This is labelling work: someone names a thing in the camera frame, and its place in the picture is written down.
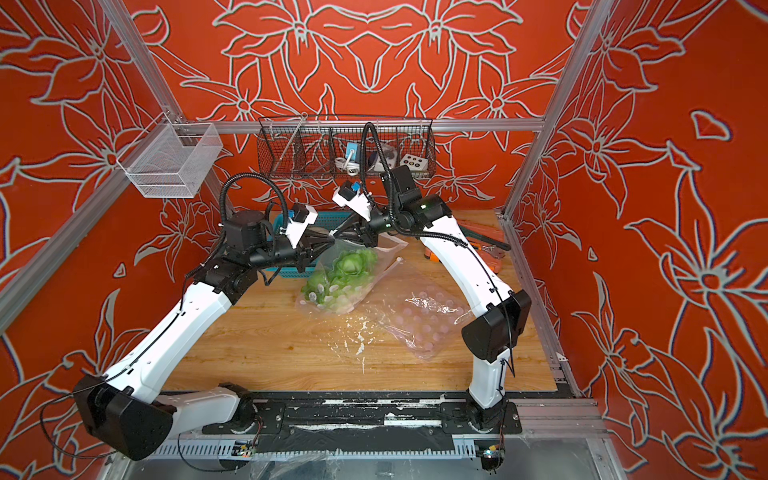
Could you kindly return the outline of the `chinese cabbage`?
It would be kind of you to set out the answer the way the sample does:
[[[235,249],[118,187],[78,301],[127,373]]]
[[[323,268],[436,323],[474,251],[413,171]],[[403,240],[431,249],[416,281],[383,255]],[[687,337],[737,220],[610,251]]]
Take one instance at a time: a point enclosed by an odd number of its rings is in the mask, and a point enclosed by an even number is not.
[[[372,280],[378,262],[373,249],[344,251],[333,261],[329,278],[341,287],[362,286]]]
[[[315,270],[301,289],[300,301],[324,312],[348,313],[353,308],[352,292],[344,276],[335,276],[328,270]]]

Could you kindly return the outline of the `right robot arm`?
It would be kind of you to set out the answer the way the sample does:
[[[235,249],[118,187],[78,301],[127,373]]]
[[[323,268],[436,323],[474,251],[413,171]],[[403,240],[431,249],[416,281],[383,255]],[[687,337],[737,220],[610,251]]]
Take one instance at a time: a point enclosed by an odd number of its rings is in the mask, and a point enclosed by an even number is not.
[[[383,233],[420,240],[435,254],[458,285],[475,319],[461,335],[473,356],[466,415],[479,432],[501,430],[506,420],[506,377],[514,372],[513,350],[525,329],[530,296],[502,281],[470,245],[448,204],[425,195],[407,167],[383,175],[387,196],[378,205],[363,183],[346,181],[333,201],[354,213],[333,233],[367,246]]]

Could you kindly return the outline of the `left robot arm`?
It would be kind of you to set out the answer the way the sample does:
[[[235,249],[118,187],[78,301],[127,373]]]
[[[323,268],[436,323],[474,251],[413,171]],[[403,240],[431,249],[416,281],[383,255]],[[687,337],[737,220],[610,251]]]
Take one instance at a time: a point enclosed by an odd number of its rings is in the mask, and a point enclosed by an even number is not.
[[[253,397],[222,383],[207,391],[164,395],[166,380],[189,350],[268,269],[304,269],[331,242],[310,231],[317,211],[296,204],[275,229],[265,213],[241,211],[221,223],[206,261],[178,304],[129,353],[100,376],[86,375],[73,399],[85,431],[132,460],[168,438],[208,425],[248,431],[258,423]]]

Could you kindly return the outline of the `clear zipper bag pink dots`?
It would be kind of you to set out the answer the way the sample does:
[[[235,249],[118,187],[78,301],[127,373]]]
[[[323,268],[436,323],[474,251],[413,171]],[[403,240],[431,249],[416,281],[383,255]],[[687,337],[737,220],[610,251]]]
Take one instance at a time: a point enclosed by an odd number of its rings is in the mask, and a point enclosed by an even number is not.
[[[295,307],[308,315],[348,314],[402,261],[408,242],[380,235],[375,247],[337,241],[300,289]]]

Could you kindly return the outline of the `chinese cabbage front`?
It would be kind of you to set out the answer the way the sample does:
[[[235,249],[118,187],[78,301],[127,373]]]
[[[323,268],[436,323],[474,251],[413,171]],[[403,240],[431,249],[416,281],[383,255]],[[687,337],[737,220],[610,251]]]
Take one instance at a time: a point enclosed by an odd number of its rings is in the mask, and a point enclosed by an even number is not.
[[[344,251],[333,261],[329,278],[341,287],[362,286],[372,280],[378,262],[373,249]]]

